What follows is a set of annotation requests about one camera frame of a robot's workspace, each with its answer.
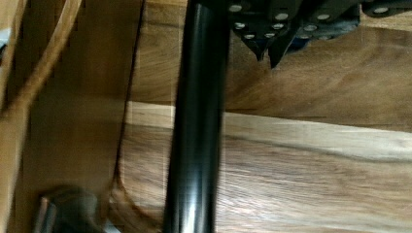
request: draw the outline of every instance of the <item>wooden panel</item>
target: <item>wooden panel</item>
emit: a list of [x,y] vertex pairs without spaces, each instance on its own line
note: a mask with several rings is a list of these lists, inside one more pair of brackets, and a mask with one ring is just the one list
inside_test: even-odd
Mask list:
[[[183,1],[148,2],[133,101],[174,103],[185,15],[182,5]],[[400,21],[412,25],[411,20],[410,15],[401,15],[394,28],[399,28]],[[364,24],[377,26],[374,21]],[[411,132],[410,45],[412,32],[364,26],[337,40],[314,42],[307,50],[285,57],[271,71],[267,57],[257,63],[233,37],[226,109]]]
[[0,30],[12,27],[18,0],[0,0]]
[[[11,73],[10,77],[21,80],[22,85],[13,94],[7,93],[11,105],[6,106],[2,113],[5,117],[1,115],[0,118],[1,123],[7,124],[5,119],[9,119],[10,113],[29,114],[29,118],[17,125],[23,127],[27,123],[28,130],[8,232],[31,232],[39,195],[62,184],[91,190],[99,198],[98,217],[104,218],[107,214],[142,3],[138,0],[83,1],[68,44],[62,55],[56,56],[59,53],[55,52],[58,48],[55,44],[64,43],[65,38],[53,38],[49,43],[52,45],[50,52],[48,47],[45,50],[43,47],[48,44],[47,33],[34,33],[36,30],[45,32],[52,25],[39,23],[37,17],[47,22],[54,20],[53,5],[40,2],[43,1],[31,1],[33,8],[24,12],[24,38],[19,38],[24,43],[16,43],[14,52],[15,61],[32,61],[34,64],[21,62],[20,65],[29,66],[27,71]],[[67,2],[73,5],[81,1]],[[64,23],[57,25],[70,32],[65,26]],[[30,44],[39,41],[43,44]],[[39,58],[40,67],[36,66]],[[38,89],[48,77],[37,96]],[[34,104],[27,99],[35,99]],[[6,141],[9,146],[18,143]],[[9,170],[18,168],[18,163],[19,159]]]
[[[126,123],[173,128],[175,108],[128,104]],[[267,116],[224,114],[224,134],[245,140],[357,159],[412,162],[412,134]]]
[[[134,215],[151,219],[130,219],[125,232],[133,224],[134,232],[155,232],[142,227],[161,225],[173,111],[130,107],[121,181],[139,207]],[[412,231],[412,134],[237,114],[224,120],[217,232]],[[322,147],[317,135],[325,136]],[[382,158],[379,144],[393,153]],[[359,150],[333,150],[342,145]],[[398,157],[402,150],[409,152]]]

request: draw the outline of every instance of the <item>black metal pole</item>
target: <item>black metal pole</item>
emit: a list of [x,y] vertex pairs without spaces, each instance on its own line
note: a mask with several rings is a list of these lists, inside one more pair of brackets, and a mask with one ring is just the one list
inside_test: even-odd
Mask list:
[[164,233],[215,231],[229,27],[224,1],[189,1]]

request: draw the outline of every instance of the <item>rivet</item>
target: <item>rivet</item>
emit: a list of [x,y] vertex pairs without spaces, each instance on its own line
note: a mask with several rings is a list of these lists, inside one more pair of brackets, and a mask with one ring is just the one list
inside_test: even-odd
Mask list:
[[269,33],[264,34],[264,37],[266,37],[266,38],[272,38],[274,36],[276,36],[276,33],[274,33],[274,32],[269,32]]
[[330,36],[321,36],[321,37],[319,37],[319,40],[323,40],[323,41],[327,41],[329,39],[331,39]]
[[299,39],[309,39],[310,36],[309,35],[300,35],[298,36]]
[[246,26],[246,24],[243,23],[243,22],[235,22],[234,23],[234,28],[236,28],[238,30],[245,28],[245,26]]
[[318,20],[326,20],[328,18],[330,18],[330,15],[328,14],[318,15],[317,17]]
[[375,11],[373,11],[374,14],[383,14],[386,13],[389,10],[389,8],[377,8]]
[[289,17],[289,15],[286,14],[286,13],[279,13],[278,15],[275,16],[275,18],[278,19],[278,20],[285,20],[288,17]]
[[283,24],[283,23],[275,23],[275,24],[272,25],[272,28],[275,29],[275,30],[279,30],[279,29],[282,29],[284,27],[285,27],[285,24]]
[[243,37],[244,37],[245,39],[251,40],[251,39],[254,39],[254,38],[255,38],[255,35],[254,35],[254,34],[246,34],[246,35],[244,35]]
[[243,9],[242,6],[238,5],[238,4],[233,4],[229,7],[229,11],[232,12],[232,13],[240,12],[240,11],[242,11],[242,9]]
[[303,27],[303,30],[305,31],[315,31],[316,29],[318,29],[318,26],[316,25],[306,25]]

